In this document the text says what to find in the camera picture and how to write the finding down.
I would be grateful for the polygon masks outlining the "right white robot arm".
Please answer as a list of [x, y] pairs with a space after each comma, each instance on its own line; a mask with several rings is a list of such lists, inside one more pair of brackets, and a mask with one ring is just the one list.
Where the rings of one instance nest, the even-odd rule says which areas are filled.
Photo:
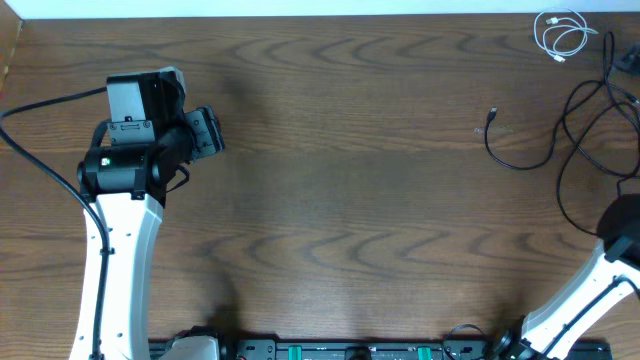
[[[613, 35], [609, 33], [602, 50], [602, 77], [578, 84], [570, 93], [561, 116], [554, 124], [549, 152], [539, 163], [526, 166], [526, 171], [545, 165], [554, 153], [557, 133], [562, 130], [572, 148], [558, 173], [556, 201], [561, 214], [579, 231], [597, 238], [594, 250], [578, 272], [540, 308], [532, 311], [513, 328], [504, 332], [486, 355], [488, 359], [565, 359], [574, 344], [601, 317], [629, 295], [639, 294], [639, 195], [624, 194], [621, 185], [639, 178], [639, 166], [627, 173], [616, 173], [600, 166], [599, 169], [617, 178], [616, 198], [607, 207], [597, 228], [589, 231], [578, 225], [567, 214], [561, 198], [564, 170], [575, 154], [586, 159], [582, 142], [591, 128], [607, 113], [615, 111], [639, 131], [639, 98], [610, 82], [614, 69], [625, 65], [628, 72], [639, 68], [634, 63], [639, 57], [631, 52], [615, 57]], [[604, 89], [609, 106], [584, 128], [575, 138], [566, 127], [566, 120], [575, 110]]]

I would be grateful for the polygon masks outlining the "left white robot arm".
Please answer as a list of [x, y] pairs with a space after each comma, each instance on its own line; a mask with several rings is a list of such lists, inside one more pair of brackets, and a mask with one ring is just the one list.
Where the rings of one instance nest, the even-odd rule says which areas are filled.
[[156, 236], [171, 180], [224, 150], [208, 106], [184, 109], [176, 67], [112, 75], [110, 118], [95, 129], [77, 173], [87, 251], [73, 359], [148, 359], [148, 306]]

